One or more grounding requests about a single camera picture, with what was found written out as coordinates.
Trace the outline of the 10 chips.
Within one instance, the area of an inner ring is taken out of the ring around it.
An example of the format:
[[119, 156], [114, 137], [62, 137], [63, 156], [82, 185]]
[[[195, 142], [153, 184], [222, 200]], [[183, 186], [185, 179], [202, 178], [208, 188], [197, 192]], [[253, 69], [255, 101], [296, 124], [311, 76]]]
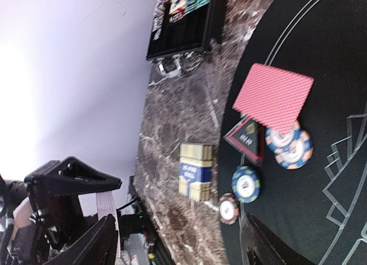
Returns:
[[274, 153], [277, 163], [286, 170], [301, 168], [313, 154], [311, 136], [300, 127], [298, 121], [286, 135], [267, 128], [265, 140], [268, 148]]

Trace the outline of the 50 chips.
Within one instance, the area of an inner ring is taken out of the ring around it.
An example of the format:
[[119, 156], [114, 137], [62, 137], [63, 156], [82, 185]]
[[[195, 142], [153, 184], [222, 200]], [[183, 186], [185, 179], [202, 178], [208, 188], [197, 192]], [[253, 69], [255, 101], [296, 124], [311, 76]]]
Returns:
[[260, 179], [250, 166], [240, 166], [232, 176], [232, 190], [235, 197], [242, 203], [254, 202], [260, 195]]

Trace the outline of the card dealt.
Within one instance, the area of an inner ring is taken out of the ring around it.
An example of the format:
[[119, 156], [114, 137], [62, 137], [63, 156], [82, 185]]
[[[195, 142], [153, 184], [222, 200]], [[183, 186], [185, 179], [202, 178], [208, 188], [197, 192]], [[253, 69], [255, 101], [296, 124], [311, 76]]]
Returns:
[[312, 77], [255, 63], [233, 109], [286, 135], [297, 120], [313, 83]]

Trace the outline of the red triangular all-in marker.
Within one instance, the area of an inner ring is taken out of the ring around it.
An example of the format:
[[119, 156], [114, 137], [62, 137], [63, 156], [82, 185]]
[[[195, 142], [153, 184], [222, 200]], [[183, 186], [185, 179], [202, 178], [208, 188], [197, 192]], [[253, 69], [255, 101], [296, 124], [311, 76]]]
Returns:
[[238, 152], [244, 154], [253, 165], [262, 164], [264, 127], [260, 123], [245, 116], [224, 135], [224, 139]]

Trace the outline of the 100 chips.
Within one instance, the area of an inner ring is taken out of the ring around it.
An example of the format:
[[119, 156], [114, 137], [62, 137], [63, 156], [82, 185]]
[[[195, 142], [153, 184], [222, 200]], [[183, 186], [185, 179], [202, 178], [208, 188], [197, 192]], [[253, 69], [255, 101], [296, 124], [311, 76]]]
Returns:
[[218, 210], [223, 224], [232, 225], [240, 216], [240, 204], [232, 193], [224, 193], [220, 197]]

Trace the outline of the red card deck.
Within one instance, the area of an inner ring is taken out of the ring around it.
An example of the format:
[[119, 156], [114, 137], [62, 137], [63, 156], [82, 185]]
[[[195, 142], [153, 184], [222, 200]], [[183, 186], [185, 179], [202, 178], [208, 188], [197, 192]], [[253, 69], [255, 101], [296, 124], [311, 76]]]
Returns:
[[209, 201], [212, 184], [213, 146], [181, 143], [178, 193], [192, 201]]

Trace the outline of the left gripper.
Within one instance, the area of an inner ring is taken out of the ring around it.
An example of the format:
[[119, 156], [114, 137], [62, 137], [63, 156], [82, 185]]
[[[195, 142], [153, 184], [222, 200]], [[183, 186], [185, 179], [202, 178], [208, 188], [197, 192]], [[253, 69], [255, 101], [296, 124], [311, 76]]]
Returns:
[[58, 253], [46, 264], [114, 264], [118, 231], [113, 215], [84, 217], [77, 195], [120, 189], [118, 177], [76, 157], [50, 160], [24, 182], [36, 222]]

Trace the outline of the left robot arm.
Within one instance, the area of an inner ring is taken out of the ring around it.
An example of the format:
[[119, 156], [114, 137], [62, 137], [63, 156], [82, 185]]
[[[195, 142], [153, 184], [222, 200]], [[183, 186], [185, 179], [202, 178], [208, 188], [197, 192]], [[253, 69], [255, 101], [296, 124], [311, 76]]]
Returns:
[[1, 263], [114, 264], [114, 213], [84, 216], [79, 197], [121, 184], [75, 157], [51, 160], [23, 181], [1, 180]]

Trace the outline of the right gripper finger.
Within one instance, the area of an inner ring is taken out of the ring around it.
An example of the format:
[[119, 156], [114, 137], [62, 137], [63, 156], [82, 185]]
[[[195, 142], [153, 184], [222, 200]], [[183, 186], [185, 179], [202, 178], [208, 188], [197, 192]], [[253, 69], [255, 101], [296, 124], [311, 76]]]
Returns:
[[240, 244], [243, 264], [313, 264], [251, 213], [242, 217]]

